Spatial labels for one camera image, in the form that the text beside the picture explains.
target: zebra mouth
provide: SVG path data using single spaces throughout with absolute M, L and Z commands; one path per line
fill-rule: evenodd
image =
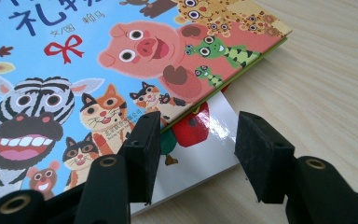
M 53 140 L 39 134 L 0 138 L 0 155 L 11 161 L 25 161 L 42 154 Z

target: black and white cat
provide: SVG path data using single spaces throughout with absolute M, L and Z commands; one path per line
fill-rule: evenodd
M 100 152 L 92 141 L 91 133 L 87 134 L 83 141 L 76 142 L 71 137 L 66 138 L 66 150 L 63 152 L 62 161 L 71 170 L 64 190 L 68 190 L 84 183 L 89 175 L 93 161 Z
M 145 109 L 145 114 L 154 111 L 161 112 L 160 120 L 164 126 L 191 106 L 184 100 L 171 97 L 168 93 L 161 94 L 156 86 L 145 82 L 142 82 L 142 88 L 137 93 L 130 93 L 130 98 L 137 106 Z

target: cartoon cat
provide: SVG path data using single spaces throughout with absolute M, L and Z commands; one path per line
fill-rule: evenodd
M 84 140 L 80 142 L 67 137 L 66 146 L 67 148 L 62 155 L 62 161 L 71 170 L 71 174 L 69 174 L 64 190 L 84 183 L 89 175 L 92 162 L 99 157 L 99 151 L 92 141 L 91 133 L 87 134 Z
M 130 93 L 130 98 L 137 106 L 144 108 L 146 114 L 154 111 L 161 112 L 160 121 L 164 126 L 190 106 L 186 101 L 171 97 L 168 93 L 161 94 L 156 86 L 145 82 L 142 82 L 142 88 L 137 93 Z
M 101 154 L 117 154 L 135 126 L 127 118 L 125 99 L 117 93 L 113 84 L 109 84 L 103 96 L 94 99 L 84 93 L 82 101 L 81 122 L 92 130 L 92 139 Z

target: red ribbon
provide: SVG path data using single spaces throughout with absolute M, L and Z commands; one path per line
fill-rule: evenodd
M 74 39 L 76 42 L 75 42 L 75 44 L 69 45 L 70 42 L 72 41 L 72 39 Z M 77 55 L 81 58 L 84 52 L 75 49 L 75 47 L 79 46 L 82 42 L 83 42 L 83 40 L 80 38 L 80 36 L 71 35 L 68 37 L 68 39 L 66 39 L 65 46 L 62 46 L 56 42 L 49 43 L 45 47 L 45 53 L 48 56 L 51 56 L 51 55 L 56 55 L 56 54 L 62 52 L 63 63 L 70 63 L 71 59 L 68 57 L 68 54 L 66 51 L 71 50 L 75 55 Z

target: wooden table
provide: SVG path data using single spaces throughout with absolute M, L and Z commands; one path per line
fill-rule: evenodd
M 332 163 L 358 192 L 358 1 L 256 0 L 293 32 L 225 93 L 266 119 L 296 157 Z M 240 166 L 134 217 L 132 223 L 287 223 L 263 204 Z

